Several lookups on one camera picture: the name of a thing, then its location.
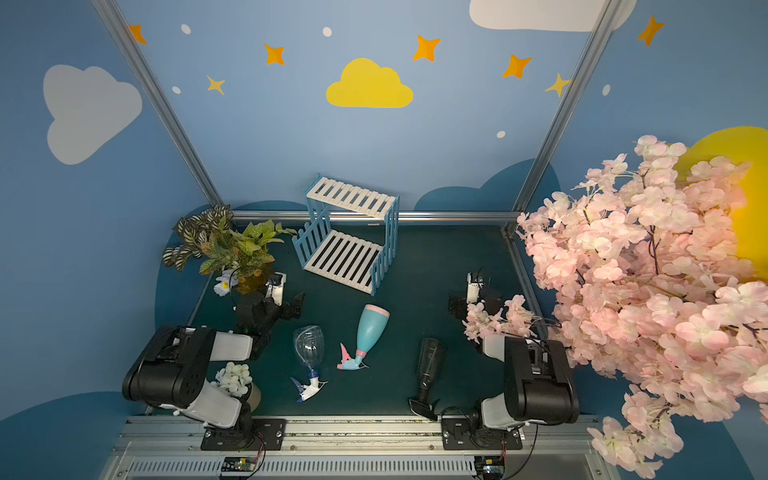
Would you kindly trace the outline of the clear blue-white spray bottle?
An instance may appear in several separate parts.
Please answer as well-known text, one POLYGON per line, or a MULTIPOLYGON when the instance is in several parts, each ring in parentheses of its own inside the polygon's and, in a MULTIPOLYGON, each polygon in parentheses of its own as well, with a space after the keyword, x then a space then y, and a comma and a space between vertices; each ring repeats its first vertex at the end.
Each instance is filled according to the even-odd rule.
POLYGON ((325 340, 321 327, 309 325, 297 329, 293 334, 293 346, 299 363, 309 371, 309 383, 307 385, 291 378, 299 393, 297 402, 304 403, 319 393, 327 384, 326 381, 320 379, 320 364, 325 352, 325 340))

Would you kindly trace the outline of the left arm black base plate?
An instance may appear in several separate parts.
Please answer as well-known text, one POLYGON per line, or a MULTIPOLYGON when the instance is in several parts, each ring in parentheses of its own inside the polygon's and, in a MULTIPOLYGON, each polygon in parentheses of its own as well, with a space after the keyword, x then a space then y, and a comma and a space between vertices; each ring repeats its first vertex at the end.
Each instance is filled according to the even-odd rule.
POLYGON ((247 418, 228 429, 206 427, 202 451, 279 451, 287 421, 280 418, 247 418))

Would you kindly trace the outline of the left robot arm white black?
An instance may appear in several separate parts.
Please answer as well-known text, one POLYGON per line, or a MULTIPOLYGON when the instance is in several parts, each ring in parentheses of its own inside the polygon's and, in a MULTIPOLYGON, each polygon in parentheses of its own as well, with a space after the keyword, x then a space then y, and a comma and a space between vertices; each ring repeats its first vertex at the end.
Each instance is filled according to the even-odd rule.
POLYGON ((304 298, 301 292, 291 302, 278 304, 260 292, 248 294, 235 307, 241 323, 234 333, 208 327, 158 328, 125 375, 123 397, 203 423, 203 451, 279 449, 279 440, 264 438, 247 401, 214 387, 207 372, 211 362, 258 359, 275 323, 301 316, 304 298))

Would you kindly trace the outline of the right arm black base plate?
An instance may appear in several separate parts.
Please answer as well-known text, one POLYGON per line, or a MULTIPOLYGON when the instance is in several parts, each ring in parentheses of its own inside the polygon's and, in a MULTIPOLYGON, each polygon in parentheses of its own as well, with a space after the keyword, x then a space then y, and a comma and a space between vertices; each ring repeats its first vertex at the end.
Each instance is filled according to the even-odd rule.
POLYGON ((517 430, 506 431, 475 426, 470 420, 443 417, 440 420, 445 450, 521 450, 522 441, 517 430))

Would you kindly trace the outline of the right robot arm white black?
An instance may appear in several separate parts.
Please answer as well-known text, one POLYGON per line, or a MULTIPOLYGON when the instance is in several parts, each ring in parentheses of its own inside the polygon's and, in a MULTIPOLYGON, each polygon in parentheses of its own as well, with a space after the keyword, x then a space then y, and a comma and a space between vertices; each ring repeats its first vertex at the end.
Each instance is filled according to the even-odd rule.
POLYGON ((462 321, 467 339, 503 364, 502 391, 480 400, 468 415, 470 437, 480 448, 491 441, 505 443, 508 433, 526 425, 572 424, 580 416, 565 347, 538 332, 558 323, 525 303, 522 295, 504 300, 496 290, 474 283, 465 296, 448 297, 448 310, 462 321))

